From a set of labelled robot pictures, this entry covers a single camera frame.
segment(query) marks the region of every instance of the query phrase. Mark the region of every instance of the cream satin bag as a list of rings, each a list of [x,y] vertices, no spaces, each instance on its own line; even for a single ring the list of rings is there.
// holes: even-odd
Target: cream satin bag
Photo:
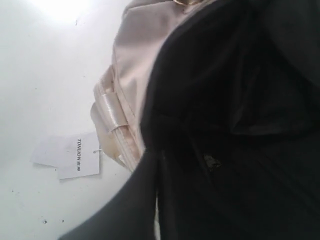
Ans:
[[[91,117],[105,154],[133,171],[145,145],[140,131],[145,92],[167,37],[214,0],[133,0],[124,10],[112,64],[94,88]]]

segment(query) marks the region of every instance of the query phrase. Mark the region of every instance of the hang tag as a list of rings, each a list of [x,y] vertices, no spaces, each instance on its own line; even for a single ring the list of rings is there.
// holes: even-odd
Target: hang tag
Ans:
[[[59,179],[100,173],[97,134],[84,133],[68,137],[51,136],[35,149],[31,162],[58,168]]]

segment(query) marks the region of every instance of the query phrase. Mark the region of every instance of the handbag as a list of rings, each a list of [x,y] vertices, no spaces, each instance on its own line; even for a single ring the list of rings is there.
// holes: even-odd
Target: handbag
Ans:
[[[133,173],[61,239],[155,239],[156,202],[163,240],[320,238],[317,1],[136,0],[112,59],[91,116]]]

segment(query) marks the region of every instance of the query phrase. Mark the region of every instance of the gold hardware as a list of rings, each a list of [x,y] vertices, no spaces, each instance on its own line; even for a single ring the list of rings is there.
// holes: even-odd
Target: gold hardware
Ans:
[[[173,0],[176,4],[183,5],[183,6],[190,6],[190,5],[195,5],[203,0]]]

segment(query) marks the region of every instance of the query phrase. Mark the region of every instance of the white table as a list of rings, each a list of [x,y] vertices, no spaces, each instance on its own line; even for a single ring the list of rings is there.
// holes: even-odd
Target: white table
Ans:
[[[129,1],[0,1],[1,240],[56,240],[128,179],[111,159],[101,161],[100,175],[63,181],[29,161],[45,136],[95,130],[92,89],[111,62]]]

